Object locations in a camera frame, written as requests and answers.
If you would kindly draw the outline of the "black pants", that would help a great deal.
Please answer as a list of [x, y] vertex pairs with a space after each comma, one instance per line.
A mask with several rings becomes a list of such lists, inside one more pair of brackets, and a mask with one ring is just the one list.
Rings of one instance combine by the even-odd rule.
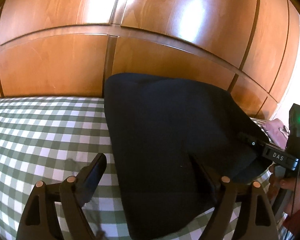
[[216, 86], [121, 73], [104, 89], [104, 112], [132, 239], [177, 232], [214, 207], [211, 172], [250, 183], [271, 164], [247, 145], [265, 133]]

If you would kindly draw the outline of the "pink pillow with dog print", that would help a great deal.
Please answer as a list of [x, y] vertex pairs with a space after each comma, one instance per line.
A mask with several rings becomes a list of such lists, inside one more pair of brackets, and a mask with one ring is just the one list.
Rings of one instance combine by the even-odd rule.
[[290, 131], [280, 119], [266, 121], [262, 124], [262, 128], [270, 137], [273, 144], [279, 146], [279, 148], [283, 150], [286, 148]]

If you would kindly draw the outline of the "green white checkered bedsheet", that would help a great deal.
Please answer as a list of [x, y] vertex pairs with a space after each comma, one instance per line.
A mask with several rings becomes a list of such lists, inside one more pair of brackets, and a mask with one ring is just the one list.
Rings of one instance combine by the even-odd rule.
[[0, 238], [16, 238], [37, 181], [61, 182], [98, 153], [107, 168], [83, 212], [97, 239], [130, 238], [103, 107], [98, 98], [0, 99]]

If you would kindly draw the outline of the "wooden wardrobe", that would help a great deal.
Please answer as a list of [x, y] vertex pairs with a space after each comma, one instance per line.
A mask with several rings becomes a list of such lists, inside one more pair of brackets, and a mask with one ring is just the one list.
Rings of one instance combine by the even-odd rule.
[[210, 83], [269, 119], [300, 41], [290, 0], [0, 0], [0, 98], [102, 97], [142, 73]]

